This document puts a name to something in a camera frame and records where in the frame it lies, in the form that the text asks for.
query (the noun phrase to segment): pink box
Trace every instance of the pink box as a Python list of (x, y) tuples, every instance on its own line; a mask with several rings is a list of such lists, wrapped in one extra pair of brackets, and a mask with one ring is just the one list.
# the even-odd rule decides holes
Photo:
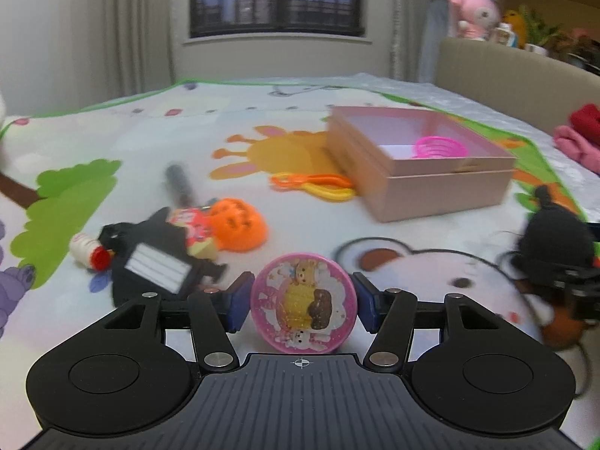
[[(462, 142), (469, 156), (412, 159), (414, 143), (428, 135)], [(335, 107), (328, 118), (327, 143), (382, 222), (499, 204), (515, 163), (502, 147), (425, 109)]]

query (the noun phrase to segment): orange plastic scissors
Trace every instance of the orange plastic scissors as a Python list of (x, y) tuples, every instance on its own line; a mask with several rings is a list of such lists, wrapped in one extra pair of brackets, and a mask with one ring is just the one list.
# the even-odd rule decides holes
[(270, 181), (276, 189), (303, 189), (317, 198), (328, 201), (349, 201), (356, 195), (352, 181), (338, 174), (307, 175), (280, 172), (273, 174)]

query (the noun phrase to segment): pink lid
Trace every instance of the pink lid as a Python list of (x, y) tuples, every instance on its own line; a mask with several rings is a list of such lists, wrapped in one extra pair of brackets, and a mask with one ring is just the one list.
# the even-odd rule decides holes
[(358, 305), (352, 281), (335, 262), (290, 253), (256, 276), (250, 295), (254, 323), (284, 353), (328, 353), (350, 335)]

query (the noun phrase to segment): pink stuffed toy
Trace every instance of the pink stuffed toy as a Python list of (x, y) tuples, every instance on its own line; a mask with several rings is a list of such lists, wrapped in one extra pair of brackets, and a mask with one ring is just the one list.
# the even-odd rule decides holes
[(484, 41), (500, 21), (493, 0), (449, 0), (458, 14), (458, 36)]
[(560, 125), (554, 130), (554, 146), (569, 159), (600, 174), (600, 148), (588, 142), (570, 126)]

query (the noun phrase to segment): red cloth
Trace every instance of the red cloth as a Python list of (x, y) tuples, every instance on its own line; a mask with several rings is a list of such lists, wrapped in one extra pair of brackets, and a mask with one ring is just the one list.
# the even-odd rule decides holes
[(600, 109), (592, 103), (578, 109), (570, 116), (571, 125), (575, 132), (600, 146)]

